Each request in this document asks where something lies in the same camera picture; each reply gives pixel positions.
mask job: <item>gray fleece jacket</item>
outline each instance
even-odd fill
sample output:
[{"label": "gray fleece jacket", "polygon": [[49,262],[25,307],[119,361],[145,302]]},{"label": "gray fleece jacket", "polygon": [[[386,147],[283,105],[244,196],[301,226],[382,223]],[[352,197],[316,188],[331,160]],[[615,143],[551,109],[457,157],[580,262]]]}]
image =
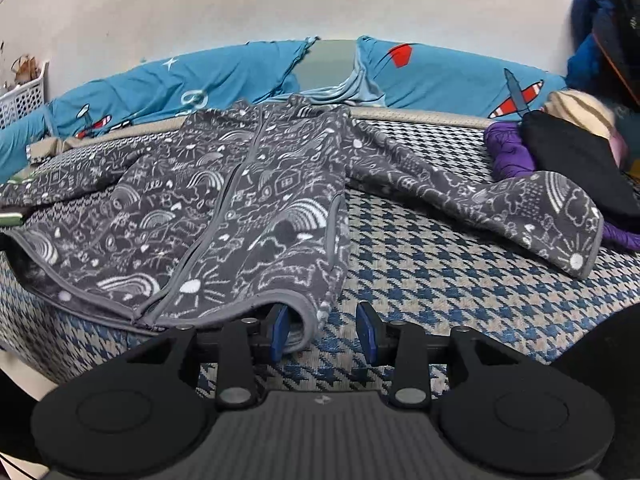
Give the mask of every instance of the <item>gray fleece jacket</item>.
[{"label": "gray fleece jacket", "polygon": [[[478,184],[356,123],[347,107],[299,96],[198,112],[162,141],[141,137],[6,184],[0,206],[76,200],[5,236],[21,282],[68,312],[153,331],[284,303],[301,321],[295,351],[324,325],[346,275],[346,185],[427,202],[577,277],[602,236],[593,202],[559,174]],[[88,196],[98,198],[77,200]]]}]

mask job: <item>black circular disc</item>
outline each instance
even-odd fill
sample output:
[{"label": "black circular disc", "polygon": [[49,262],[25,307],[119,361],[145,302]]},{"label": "black circular disc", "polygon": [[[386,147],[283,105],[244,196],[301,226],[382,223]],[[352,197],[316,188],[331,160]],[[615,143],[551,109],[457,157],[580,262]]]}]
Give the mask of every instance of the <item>black circular disc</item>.
[{"label": "black circular disc", "polygon": [[36,405],[31,431],[63,472],[140,476],[187,454],[207,423],[204,402],[161,367],[127,364],[91,372]]},{"label": "black circular disc", "polygon": [[491,366],[443,395],[440,427],[462,455],[523,476],[595,467],[614,420],[590,388],[543,366]]}]

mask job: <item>jacket zipper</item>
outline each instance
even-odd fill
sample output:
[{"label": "jacket zipper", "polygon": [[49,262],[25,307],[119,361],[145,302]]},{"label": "jacket zipper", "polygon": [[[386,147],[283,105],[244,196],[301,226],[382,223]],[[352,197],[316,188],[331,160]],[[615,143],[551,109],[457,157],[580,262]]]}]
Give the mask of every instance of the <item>jacket zipper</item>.
[{"label": "jacket zipper", "polygon": [[168,290],[164,295],[164,297],[162,298],[162,300],[156,305],[155,308],[153,308],[153,306],[150,305],[144,310],[144,312],[141,313],[140,317],[144,317],[144,315],[149,311],[149,308],[153,309],[152,319],[147,320],[147,323],[145,323],[145,326],[149,326],[149,322],[155,323],[156,319],[160,317],[160,315],[164,312],[164,309],[167,303],[169,303],[173,299],[177,289],[179,289],[179,287],[182,285],[182,280],[184,279],[184,277],[188,275],[189,272],[191,272],[191,269],[193,269],[193,266],[195,265],[195,263],[198,261],[198,259],[204,253],[204,251],[206,251],[209,245],[211,244],[213,234],[218,230],[218,227],[220,226],[221,216],[223,214],[226,214],[226,208],[228,206],[228,203],[233,198],[234,191],[236,190],[236,186],[238,185],[238,183],[236,182],[236,176],[238,175],[238,171],[241,168],[243,169],[246,168],[249,164],[251,164],[254,161],[254,156],[255,156],[255,152],[257,151],[258,141],[260,140],[260,138],[262,137],[262,134],[264,133],[264,126],[265,126],[264,117],[263,115],[260,115],[260,126],[258,128],[258,132],[255,134],[254,139],[252,140],[251,146],[249,147],[249,151],[247,153],[245,160],[240,164],[237,164],[229,173],[229,177],[226,180],[225,186],[223,187],[223,190],[222,192],[220,192],[220,196],[216,201],[216,208],[214,209],[211,222],[209,223],[209,225],[207,226],[203,234],[200,236],[199,240],[197,240],[194,243],[194,246],[190,249],[190,252],[191,252],[190,256],[188,256],[187,260],[182,266],[182,269],[178,273],[176,279],[172,280],[173,283],[168,287]]}]

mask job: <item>black cable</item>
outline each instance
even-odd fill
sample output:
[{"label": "black cable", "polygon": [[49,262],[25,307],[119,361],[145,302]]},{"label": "black cable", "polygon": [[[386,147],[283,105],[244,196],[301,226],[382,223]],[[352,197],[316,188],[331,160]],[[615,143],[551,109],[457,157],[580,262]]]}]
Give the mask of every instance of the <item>black cable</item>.
[{"label": "black cable", "polygon": [[20,473],[22,473],[23,475],[25,475],[27,478],[30,478],[31,480],[40,480],[38,478],[36,478],[35,476],[31,476],[29,473],[27,473],[24,469],[22,469],[21,467],[18,467],[17,465],[15,465],[13,462],[11,462],[11,460],[8,460],[7,457],[5,455],[2,455],[2,460],[4,460],[5,462],[8,463],[8,465],[10,465],[11,467],[13,467],[14,469],[18,470]]}]

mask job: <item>blue fabric with airplane print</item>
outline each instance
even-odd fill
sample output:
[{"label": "blue fabric with airplane print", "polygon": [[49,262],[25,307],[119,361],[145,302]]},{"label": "blue fabric with airplane print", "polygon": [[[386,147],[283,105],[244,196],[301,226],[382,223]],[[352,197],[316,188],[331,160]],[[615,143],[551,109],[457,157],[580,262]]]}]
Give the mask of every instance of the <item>blue fabric with airplane print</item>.
[{"label": "blue fabric with airplane print", "polygon": [[367,77],[389,108],[519,121],[549,92],[566,87],[559,75],[495,57],[369,36],[357,45]]},{"label": "blue fabric with airplane print", "polygon": [[95,137],[129,124],[228,108],[300,90],[291,70],[315,41],[259,41],[145,63],[83,84],[0,131],[0,182],[27,165],[47,134]]}]

